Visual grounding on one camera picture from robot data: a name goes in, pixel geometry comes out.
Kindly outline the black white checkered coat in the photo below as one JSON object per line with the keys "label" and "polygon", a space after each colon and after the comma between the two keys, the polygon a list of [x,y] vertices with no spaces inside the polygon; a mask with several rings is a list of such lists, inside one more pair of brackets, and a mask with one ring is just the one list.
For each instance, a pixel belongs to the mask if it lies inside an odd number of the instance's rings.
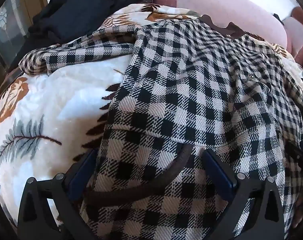
{"label": "black white checkered coat", "polygon": [[205,239],[227,206],[203,167],[208,149],[235,173],[274,178],[287,239],[303,190],[303,68],[206,15],[98,30],[20,67],[121,55],[131,59],[108,88],[95,169],[73,202],[96,239]]}

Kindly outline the leaf patterned plush blanket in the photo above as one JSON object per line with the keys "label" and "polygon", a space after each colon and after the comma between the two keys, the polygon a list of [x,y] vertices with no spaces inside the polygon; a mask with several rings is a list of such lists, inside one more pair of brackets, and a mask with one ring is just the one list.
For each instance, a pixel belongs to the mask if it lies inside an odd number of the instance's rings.
{"label": "leaf patterned plush blanket", "polygon": [[129,60],[24,74],[0,93],[0,204],[13,226],[26,180],[67,171],[101,136],[94,127],[102,126],[108,88],[122,81]]}

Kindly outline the wooden wardrobe with glass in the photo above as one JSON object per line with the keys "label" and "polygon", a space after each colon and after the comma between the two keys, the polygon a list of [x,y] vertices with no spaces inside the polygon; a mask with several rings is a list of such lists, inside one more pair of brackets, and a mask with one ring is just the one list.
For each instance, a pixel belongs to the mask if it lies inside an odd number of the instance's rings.
{"label": "wooden wardrobe with glass", "polygon": [[0,0],[0,86],[47,0]]}

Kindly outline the dark navy garment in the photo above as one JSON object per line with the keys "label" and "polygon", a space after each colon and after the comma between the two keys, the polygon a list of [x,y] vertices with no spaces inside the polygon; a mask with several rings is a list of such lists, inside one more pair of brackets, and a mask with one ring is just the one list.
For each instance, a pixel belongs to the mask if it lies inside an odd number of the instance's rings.
{"label": "dark navy garment", "polygon": [[11,66],[34,49],[64,44],[97,30],[114,12],[142,0],[50,0],[42,11],[33,17],[20,51]]}

